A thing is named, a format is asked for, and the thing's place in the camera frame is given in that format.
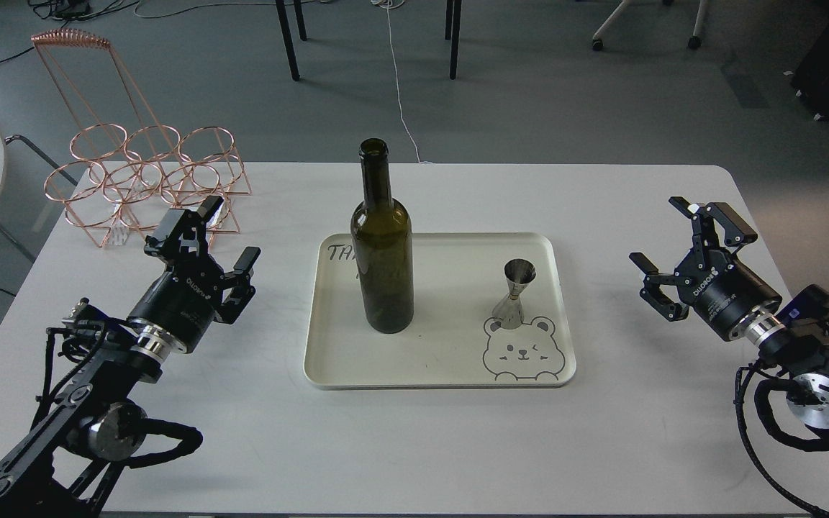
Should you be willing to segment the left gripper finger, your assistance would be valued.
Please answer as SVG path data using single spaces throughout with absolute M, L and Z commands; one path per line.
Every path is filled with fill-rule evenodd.
M 249 305 L 256 293 L 256 288 L 251 285 L 253 266 L 261 253 L 259 247 L 246 247 L 237 259 L 233 271 L 223 275 L 221 291 L 227 294 L 227 297 L 218 305 L 218 322 L 233 324 Z
M 208 196 L 195 210 L 168 210 L 157 229 L 145 238 L 144 254 L 161 261 L 208 257 L 207 226 L 222 204 L 221 196 Z

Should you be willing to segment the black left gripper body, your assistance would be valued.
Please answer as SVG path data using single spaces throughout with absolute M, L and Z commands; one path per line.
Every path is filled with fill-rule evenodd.
M 142 295 L 127 321 L 140 337 L 157 337 L 172 350 L 190 354 L 211 322 L 219 322 L 223 275 L 211 255 L 168 265 Z

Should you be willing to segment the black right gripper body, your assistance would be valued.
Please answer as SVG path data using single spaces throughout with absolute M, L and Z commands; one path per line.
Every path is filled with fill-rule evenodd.
M 684 279 L 678 286 L 681 303 L 694 309 L 724 341 L 738 339 L 739 325 L 754 308 L 773 312 L 782 297 L 727 250 L 711 249 L 707 262 L 693 250 L 677 266 Z

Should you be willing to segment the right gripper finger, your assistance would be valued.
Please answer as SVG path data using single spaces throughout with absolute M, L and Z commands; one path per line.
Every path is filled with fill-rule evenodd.
M 693 246 L 684 263 L 695 268 L 727 268 L 741 248 L 758 239 L 757 231 L 727 203 L 692 204 L 681 196 L 670 197 L 669 203 L 691 220 Z
M 687 318 L 689 314 L 688 303 L 672 301 L 665 295 L 661 286 L 683 286 L 685 280 L 689 279 L 680 276 L 678 272 L 671 275 L 659 273 L 657 266 L 644 253 L 629 253 L 629 259 L 644 274 L 643 287 L 639 291 L 640 297 L 645 299 L 658 314 L 669 322 L 681 321 Z

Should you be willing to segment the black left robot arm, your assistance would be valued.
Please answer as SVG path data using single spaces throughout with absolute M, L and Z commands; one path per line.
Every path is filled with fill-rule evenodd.
M 198 429 L 151 419 L 130 393 L 158 381 L 171 353 L 193 352 L 212 322 L 236 321 L 255 295 L 257 247 L 230 272 L 210 255 L 207 230 L 223 204 L 208 196 L 197 209 L 168 210 L 144 246 L 165 270 L 128 318 L 80 299 L 48 329 L 46 366 L 59 353 L 75 367 L 59 383 L 46 371 L 29 433 L 0 460 L 0 517 L 96 517 L 125 469 L 199 448 Z

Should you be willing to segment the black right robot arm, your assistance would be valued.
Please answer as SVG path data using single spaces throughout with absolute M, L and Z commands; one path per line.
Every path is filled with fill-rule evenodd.
M 670 274 L 647 256 L 631 253 L 643 273 L 640 297 L 670 322 L 697 314 L 722 340 L 747 339 L 757 359 L 735 374 L 733 406 L 741 443 L 754 468 L 787 501 L 812 517 L 829 511 L 787 491 L 767 472 L 749 437 L 744 404 L 780 445 L 806 453 L 829 452 L 829 292 L 806 286 L 789 303 L 740 262 L 739 252 L 758 233 L 729 204 L 670 204 L 691 223 L 692 245 Z

